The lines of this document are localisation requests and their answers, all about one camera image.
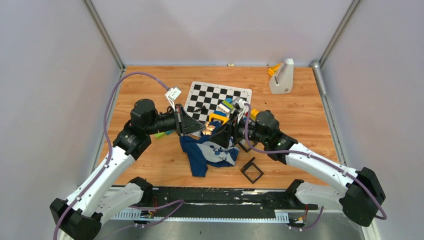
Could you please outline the red leaf brooch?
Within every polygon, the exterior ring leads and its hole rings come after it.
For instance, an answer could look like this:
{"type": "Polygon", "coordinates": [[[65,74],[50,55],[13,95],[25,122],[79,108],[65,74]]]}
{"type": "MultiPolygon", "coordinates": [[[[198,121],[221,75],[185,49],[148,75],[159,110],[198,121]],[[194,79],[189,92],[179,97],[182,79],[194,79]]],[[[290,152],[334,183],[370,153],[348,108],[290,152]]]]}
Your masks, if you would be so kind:
{"type": "Polygon", "coordinates": [[[206,122],[204,124],[205,129],[201,132],[203,135],[209,136],[212,135],[214,129],[216,128],[213,124],[211,124],[210,122],[206,122]]]}

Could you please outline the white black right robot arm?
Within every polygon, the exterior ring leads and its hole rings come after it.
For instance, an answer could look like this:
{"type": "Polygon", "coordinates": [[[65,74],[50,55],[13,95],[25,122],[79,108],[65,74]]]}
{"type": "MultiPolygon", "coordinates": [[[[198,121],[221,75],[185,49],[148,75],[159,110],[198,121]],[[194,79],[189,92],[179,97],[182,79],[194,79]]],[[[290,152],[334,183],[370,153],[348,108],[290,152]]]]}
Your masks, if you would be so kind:
{"type": "Polygon", "coordinates": [[[259,112],[252,123],[234,116],[211,137],[221,147],[229,147],[231,140],[261,143],[261,152],[272,160],[301,169],[328,184],[319,186],[294,180],[285,195],[290,208],[313,204],[339,210],[362,227],[369,227],[374,219],[387,219],[382,209],[386,195],[372,169],[358,170],[313,152],[280,131],[280,123],[269,110],[259,112]]]}

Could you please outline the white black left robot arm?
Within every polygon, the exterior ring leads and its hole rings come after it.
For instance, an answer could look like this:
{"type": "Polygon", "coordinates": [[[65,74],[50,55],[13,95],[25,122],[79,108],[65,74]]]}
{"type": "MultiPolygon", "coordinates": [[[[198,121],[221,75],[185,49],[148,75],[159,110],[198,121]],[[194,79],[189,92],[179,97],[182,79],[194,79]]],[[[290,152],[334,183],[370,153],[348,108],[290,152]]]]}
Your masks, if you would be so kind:
{"type": "Polygon", "coordinates": [[[90,176],[66,199],[56,198],[50,204],[55,222],[53,238],[62,230],[74,240],[93,240],[102,226],[125,208],[153,201],[152,185],[141,177],[131,180],[118,192],[105,196],[117,178],[152,143],[151,136],[175,131],[179,136],[201,132],[206,126],[189,116],[181,104],[166,113],[158,112],[151,99],[138,100],[130,119],[113,142],[108,154],[90,176]]]}

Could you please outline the blue t-shirt garment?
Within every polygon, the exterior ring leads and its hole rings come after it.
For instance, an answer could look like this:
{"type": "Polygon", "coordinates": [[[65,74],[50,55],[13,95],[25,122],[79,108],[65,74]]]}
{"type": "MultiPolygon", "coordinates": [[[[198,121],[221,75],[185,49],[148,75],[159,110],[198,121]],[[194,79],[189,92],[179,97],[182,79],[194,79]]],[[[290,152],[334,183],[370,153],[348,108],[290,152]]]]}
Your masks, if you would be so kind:
{"type": "Polygon", "coordinates": [[[204,178],[208,165],[216,168],[236,165],[240,149],[234,144],[224,148],[211,142],[210,137],[203,134],[198,139],[188,135],[179,138],[181,149],[188,157],[191,174],[194,177],[204,178]]]}

